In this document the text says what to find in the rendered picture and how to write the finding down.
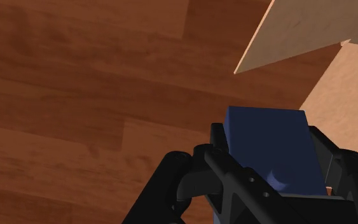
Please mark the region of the dark blue box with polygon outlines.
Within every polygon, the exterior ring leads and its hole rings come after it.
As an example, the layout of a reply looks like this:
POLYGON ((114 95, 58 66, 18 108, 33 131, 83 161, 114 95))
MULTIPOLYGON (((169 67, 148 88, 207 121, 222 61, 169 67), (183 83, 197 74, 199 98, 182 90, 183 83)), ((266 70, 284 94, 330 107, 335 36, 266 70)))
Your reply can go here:
POLYGON ((230 155, 279 193, 326 195, 304 111, 230 106, 224 131, 230 155))

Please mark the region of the light wooden table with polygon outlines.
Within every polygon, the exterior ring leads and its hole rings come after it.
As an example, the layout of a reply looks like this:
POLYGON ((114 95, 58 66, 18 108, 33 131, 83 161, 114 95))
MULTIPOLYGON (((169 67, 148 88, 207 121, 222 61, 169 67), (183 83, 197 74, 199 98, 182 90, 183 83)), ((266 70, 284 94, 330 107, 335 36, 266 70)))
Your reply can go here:
POLYGON ((271 0, 236 73, 340 44, 302 104, 309 123, 358 151, 358 0, 271 0))

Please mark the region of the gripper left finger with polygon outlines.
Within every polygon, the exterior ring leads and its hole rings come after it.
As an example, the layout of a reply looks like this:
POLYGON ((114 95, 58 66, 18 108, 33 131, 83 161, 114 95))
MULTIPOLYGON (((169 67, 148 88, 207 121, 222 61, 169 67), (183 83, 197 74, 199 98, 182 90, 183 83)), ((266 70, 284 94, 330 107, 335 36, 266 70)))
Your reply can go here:
POLYGON ((220 224, 294 224, 292 207, 259 174, 229 153, 222 123, 210 126, 210 142, 167 153, 122 224, 185 224, 181 216, 205 196, 220 224))

